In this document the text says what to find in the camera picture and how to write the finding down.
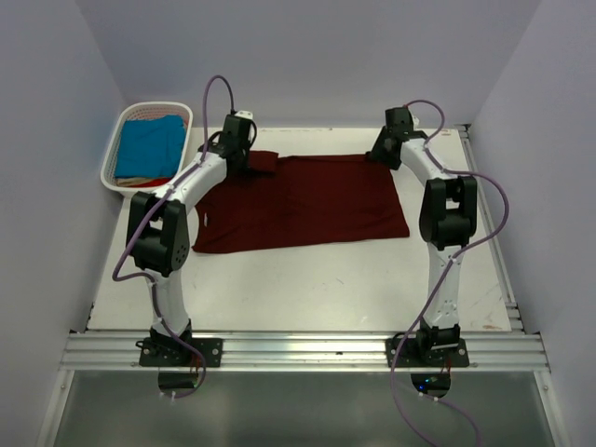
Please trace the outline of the dark red t shirt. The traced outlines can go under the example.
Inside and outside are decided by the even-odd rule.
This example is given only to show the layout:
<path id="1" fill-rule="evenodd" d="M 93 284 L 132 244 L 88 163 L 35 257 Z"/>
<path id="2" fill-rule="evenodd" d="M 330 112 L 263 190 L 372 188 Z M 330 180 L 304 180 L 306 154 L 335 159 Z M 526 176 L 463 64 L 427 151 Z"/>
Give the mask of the dark red t shirt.
<path id="1" fill-rule="evenodd" d="M 194 251 L 227 254 L 407 238 L 391 171 L 364 154 L 250 155 L 196 205 Z"/>

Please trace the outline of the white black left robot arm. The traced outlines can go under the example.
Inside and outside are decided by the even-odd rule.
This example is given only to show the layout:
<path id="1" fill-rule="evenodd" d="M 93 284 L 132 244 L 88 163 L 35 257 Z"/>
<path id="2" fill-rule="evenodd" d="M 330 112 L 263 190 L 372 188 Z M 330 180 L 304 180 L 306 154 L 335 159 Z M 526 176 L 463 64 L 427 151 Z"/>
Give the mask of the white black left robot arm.
<path id="1" fill-rule="evenodd" d="M 182 267 L 190 251 L 188 214 L 216 185 L 248 168 L 256 136 L 251 112 L 231 112 L 187 167 L 154 192 L 139 192 L 130 200 L 122 256 L 130 256 L 138 271 L 120 277 L 124 261 L 119 260 L 113 280 L 144 278 L 149 287 L 154 322 L 141 342 L 143 359 L 180 366 L 199 358 L 183 302 Z"/>

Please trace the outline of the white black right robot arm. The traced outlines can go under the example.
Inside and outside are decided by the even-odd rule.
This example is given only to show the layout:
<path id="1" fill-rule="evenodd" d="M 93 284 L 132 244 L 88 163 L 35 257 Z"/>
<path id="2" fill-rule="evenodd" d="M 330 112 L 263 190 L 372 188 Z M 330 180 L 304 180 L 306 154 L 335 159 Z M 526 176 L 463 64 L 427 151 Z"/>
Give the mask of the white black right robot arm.
<path id="1" fill-rule="evenodd" d="M 408 168 L 424 186 L 418 227 L 429 255 L 428 298 L 412 332 L 386 341 L 387 354 L 398 367 L 467 366 L 458 315 L 459 251 L 477 230 L 477 181 L 432 155 L 428 136 L 415 128 L 406 106 L 385 110 L 385 124 L 367 157 L 393 170 Z"/>

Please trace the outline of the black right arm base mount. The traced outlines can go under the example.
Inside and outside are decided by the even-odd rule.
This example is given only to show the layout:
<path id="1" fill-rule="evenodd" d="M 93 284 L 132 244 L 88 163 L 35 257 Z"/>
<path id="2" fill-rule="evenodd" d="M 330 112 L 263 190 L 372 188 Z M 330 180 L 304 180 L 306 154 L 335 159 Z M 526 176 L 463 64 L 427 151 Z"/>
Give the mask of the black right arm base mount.
<path id="1" fill-rule="evenodd" d="M 467 345 L 460 327 L 451 329 L 425 328 L 408 336 L 398 354 L 398 368 L 455 367 L 470 365 Z"/>

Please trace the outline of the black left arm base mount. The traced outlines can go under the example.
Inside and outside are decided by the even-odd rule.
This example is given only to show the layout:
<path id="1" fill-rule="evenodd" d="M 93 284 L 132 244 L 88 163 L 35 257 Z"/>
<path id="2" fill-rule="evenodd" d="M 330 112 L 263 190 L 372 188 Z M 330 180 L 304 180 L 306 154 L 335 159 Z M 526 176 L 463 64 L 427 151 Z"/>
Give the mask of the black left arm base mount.
<path id="1" fill-rule="evenodd" d="M 182 334 L 183 343 L 169 335 L 151 329 L 149 336 L 135 343 L 141 350 L 142 367 L 196 367 L 218 368 L 224 352 L 222 338 L 195 338 L 189 328 Z"/>

